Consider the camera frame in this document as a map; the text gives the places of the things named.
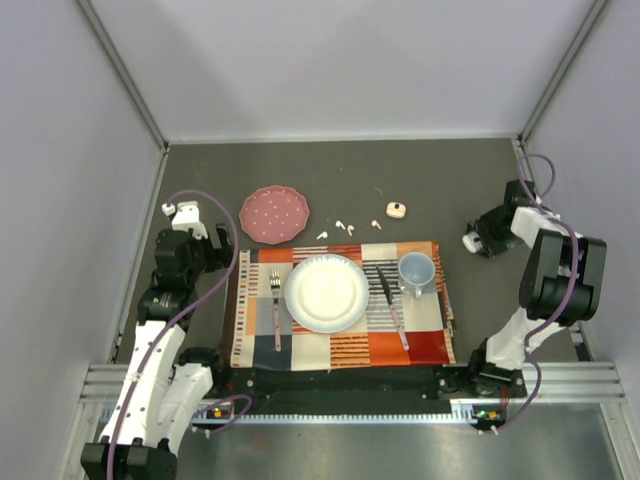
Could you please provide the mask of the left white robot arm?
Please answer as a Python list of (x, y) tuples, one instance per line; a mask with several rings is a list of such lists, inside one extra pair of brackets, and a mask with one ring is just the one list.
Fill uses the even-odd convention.
[(80, 464), (89, 479), (173, 479), (178, 451), (205, 396), (226, 387), (214, 349), (181, 345), (203, 302), (196, 283), (206, 273), (230, 273), (238, 251), (231, 229), (218, 223), (214, 245), (202, 226), (161, 230), (155, 268), (137, 305), (134, 348), (111, 417), (97, 441), (84, 445)]

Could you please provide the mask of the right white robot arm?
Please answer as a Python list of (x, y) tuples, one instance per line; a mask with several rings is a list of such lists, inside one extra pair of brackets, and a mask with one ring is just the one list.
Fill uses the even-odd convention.
[(570, 233), (558, 216), (534, 205), (533, 187), (508, 182), (503, 203), (470, 222), (462, 238), (469, 252), (486, 258), (520, 244), (530, 249), (518, 309), (473, 351), (467, 366), (467, 384), (481, 397), (515, 391), (526, 356), (552, 335), (591, 319), (599, 306), (606, 242)]

